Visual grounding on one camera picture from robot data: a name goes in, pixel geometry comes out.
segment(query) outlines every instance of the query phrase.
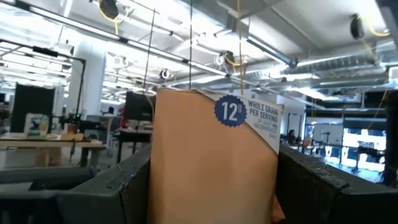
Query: black monitor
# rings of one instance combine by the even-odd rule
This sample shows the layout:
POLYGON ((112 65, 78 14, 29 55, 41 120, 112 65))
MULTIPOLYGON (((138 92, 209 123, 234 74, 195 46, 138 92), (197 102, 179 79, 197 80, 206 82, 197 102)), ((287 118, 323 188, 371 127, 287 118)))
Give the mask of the black monitor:
POLYGON ((44 114, 49 116, 49 132, 51 132, 51 115, 54 104, 54 94, 54 89, 26 86, 17 83, 14 106, 12 109, 10 132, 24 132, 27 113, 44 114))
POLYGON ((123 117, 138 121, 152 121, 155 113, 155 96, 146 96, 128 91, 123 117))
POLYGON ((6 102, 6 94, 0 93, 0 103, 5 103, 5 102, 6 102))

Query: person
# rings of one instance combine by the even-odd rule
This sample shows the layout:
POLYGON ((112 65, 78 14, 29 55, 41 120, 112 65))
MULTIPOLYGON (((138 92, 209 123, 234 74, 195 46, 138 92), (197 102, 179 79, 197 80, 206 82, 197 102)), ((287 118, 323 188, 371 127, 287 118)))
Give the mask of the person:
POLYGON ((120 128, 128 128, 129 127, 129 120, 124 117, 124 106, 120 107, 119 116, 122 117, 120 128))
POLYGON ((287 134, 287 143, 290 145, 296 144, 296 136, 295 136, 295 131, 293 129, 291 129, 287 134))
POLYGON ((108 111, 105 112, 105 114, 111 114, 111 115, 113 115, 113 113, 114 113, 114 108, 113 108, 113 106, 110 106, 110 107, 108 108, 108 111))

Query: whiteboard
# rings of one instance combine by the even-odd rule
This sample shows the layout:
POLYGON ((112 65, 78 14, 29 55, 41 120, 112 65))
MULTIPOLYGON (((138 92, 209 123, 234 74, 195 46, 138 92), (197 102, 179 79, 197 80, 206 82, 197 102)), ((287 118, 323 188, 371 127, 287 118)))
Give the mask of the whiteboard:
POLYGON ((327 135, 330 133, 330 144, 341 144, 343 142, 343 125, 340 124, 315 124, 312 139, 326 143, 327 135))

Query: fluorescent light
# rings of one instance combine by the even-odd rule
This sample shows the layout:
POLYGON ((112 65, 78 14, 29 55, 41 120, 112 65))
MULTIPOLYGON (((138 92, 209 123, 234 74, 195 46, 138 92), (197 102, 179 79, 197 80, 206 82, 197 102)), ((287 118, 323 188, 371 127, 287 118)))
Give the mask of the fluorescent light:
POLYGON ((296 74, 296 75, 270 73, 269 77, 271 77, 271 78, 286 78, 287 81, 303 80, 303 79, 309 79, 309 78, 319 79, 319 76, 311 74, 311 73, 303 73, 303 74, 296 74))
POLYGON ((124 82, 109 82, 109 81, 104 81, 103 86, 105 87, 110 87, 110 88, 128 88, 131 91, 135 91, 135 90, 143 90, 141 87, 137 87, 134 86, 133 84, 128 84, 128 83, 124 83, 124 82))
POLYGON ((312 90, 310 88, 291 88, 291 91, 297 91, 301 94, 304 94, 306 96, 309 96, 311 98, 314 99, 319 99, 319 100, 323 100, 326 98, 326 96, 318 91, 312 90))
POLYGON ((20 63, 16 63, 16 62, 5 61, 5 60, 0 60, 0 62, 8 65, 8 68, 20 69, 20 70, 27 71, 27 72, 34 72, 34 73, 39 73, 39 74, 44 74, 44 75, 47 73, 52 73, 52 74, 56 74, 56 75, 63 75, 65 77, 70 76, 69 73, 58 72, 58 71, 49 70, 46 68, 38 68, 38 67, 33 67, 31 65, 24 65, 24 64, 20 64, 20 63))
POLYGON ((202 65, 202 64, 198 64, 198 63, 196 63, 196 62, 192 62, 191 64, 192 64, 192 66, 194 66, 194 67, 196 67, 196 68, 201 68, 201 69, 203 69, 203 70, 206 70, 206 71, 208 71, 208 72, 215 73, 215 74, 217 74, 217 75, 223 75, 223 76, 226 75, 225 72, 222 72, 222 71, 217 70, 217 69, 214 69, 214 68, 207 67, 207 66, 202 65))
POLYGON ((103 30, 88 26, 86 24, 82 24, 82 23, 77 22, 77 21, 73 21, 73 20, 68 19, 66 17, 60 16, 60 15, 52 13, 52 12, 48 12, 46 10, 37 8, 35 6, 31 6, 30 10, 32 12, 34 12, 34 13, 37 13, 37 14, 41 15, 41 16, 47 17, 49 19, 53 19, 53 20, 55 20, 57 22, 61 22, 61 23, 64 23, 66 25, 70 25, 70 26, 79 28, 79 29, 84 30, 84 31, 88 31, 88 32, 91 32, 91 33, 94 33, 94 34, 98 34, 98 35, 102 35, 102 36, 105 36, 105 37, 108 37, 108 38, 112 38, 114 40, 118 40, 119 39, 119 37, 117 35, 110 34, 110 33, 105 32, 103 30))
POLYGON ((141 29, 145 29, 145 30, 149 30, 149 31, 151 31, 151 29, 152 29, 154 32, 157 32, 157 33, 160 33, 160 34, 170 35, 170 31, 168 31, 168 30, 161 29, 161 28, 158 28, 158 27, 155 27, 155 26, 152 27, 149 24, 137 21, 135 19, 131 19, 131 18, 129 18, 127 16, 124 16, 124 15, 121 15, 121 14, 119 14, 118 17, 121 20, 126 21, 126 22, 130 23, 131 25, 134 25, 134 26, 139 27, 141 29))
POLYGON ((68 17, 70 14, 70 10, 72 9, 73 0, 65 0, 65 10, 63 12, 63 16, 68 17))
POLYGON ((199 78, 197 80, 194 80, 193 82, 202 84, 202 83, 212 82, 212 81, 215 81, 215 80, 220 80, 222 78, 224 78, 224 77, 213 75, 213 76, 209 76, 209 77, 199 78))
POLYGON ((5 1, 6 3, 9 3, 9 4, 15 4, 15 0, 3 0, 3 1, 5 1))
MULTIPOLYGON (((135 47, 139 47, 139 48, 141 48, 142 50, 148 50, 148 46, 146 46, 146 45, 144 45, 144 44, 140 44, 140 43, 138 43, 138 42, 134 42, 134 41, 131 41, 131 40, 129 40, 127 43, 130 44, 130 45, 133 45, 133 46, 135 46, 135 47)), ((178 60, 178 61, 180 61, 180 62, 183 60, 183 58, 181 58, 181 57, 179 57, 179 56, 176 56, 176 55, 173 55, 173 54, 169 54, 169 53, 167 53, 167 52, 163 52, 163 51, 158 50, 158 49, 150 48, 149 50, 150 50, 153 54, 157 54, 157 55, 161 55, 161 56, 164 56, 164 57, 168 57, 168 58, 171 58, 171 59, 174 59, 174 60, 178 60)))
POLYGON ((105 100, 105 99, 102 99, 101 103, 108 103, 108 104, 112 104, 112 105, 120 105, 120 104, 122 104, 122 102, 120 102, 120 101, 105 100))
POLYGON ((5 75, 9 75, 9 76, 12 76, 12 77, 23 78, 23 79, 26 79, 26 80, 35 80, 35 81, 41 81, 41 82, 47 82, 47 83, 53 83, 53 84, 61 83, 62 85, 66 85, 67 84, 67 81, 64 78, 45 77, 43 75, 11 72, 11 71, 5 71, 5 70, 0 70, 0 73, 1 74, 5 74, 5 75))
MULTIPOLYGON (((257 45, 259 45, 259 46, 261 46, 261 47, 267 49, 267 50, 270 51, 270 52, 275 52, 274 49, 271 49, 270 47, 264 45, 263 43, 261 43, 260 41, 256 40, 255 38, 253 38, 253 37, 251 37, 251 36, 249 36, 248 39, 251 40, 251 41, 253 41, 253 42, 256 43, 257 45)), ((264 51, 263 51, 263 53, 266 54, 268 57, 274 59, 275 61, 277 61, 277 62, 279 62, 279 63, 281 63, 281 64, 285 64, 285 62, 283 62, 281 59, 279 59, 279 58, 277 58, 277 57, 275 57, 275 56, 273 56, 273 55, 271 55, 271 54, 269 54, 269 53, 267 53, 267 52, 264 52, 264 51)))
MULTIPOLYGON (((9 48, 0 47, 0 52, 1 53, 8 52, 9 50, 10 50, 9 48)), ((63 62, 61 60, 54 60, 54 59, 51 59, 51 58, 43 57, 42 54, 39 54, 39 53, 36 53, 36 52, 26 52, 26 53, 24 53, 24 51, 16 50, 14 52, 11 52, 10 54, 20 55, 22 57, 27 57, 27 56, 25 56, 25 54, 31 54, 37 60, 43 60, 43 61, 46 61, 46 62, 53 62, 53 63, 57 63, 57 64, 60 64, 60 65, 72 65, 70 62, 63 62)))

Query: blue circle label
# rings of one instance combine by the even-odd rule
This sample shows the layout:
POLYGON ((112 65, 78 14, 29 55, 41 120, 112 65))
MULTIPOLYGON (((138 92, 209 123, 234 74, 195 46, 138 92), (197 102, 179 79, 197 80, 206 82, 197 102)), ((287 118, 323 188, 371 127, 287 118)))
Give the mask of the blue circle label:
POLYGON ((236 96, 222 96, 216 101, 214 113, 217 120, 229 127, 237 127, 246 120, 246 106, 236 96))

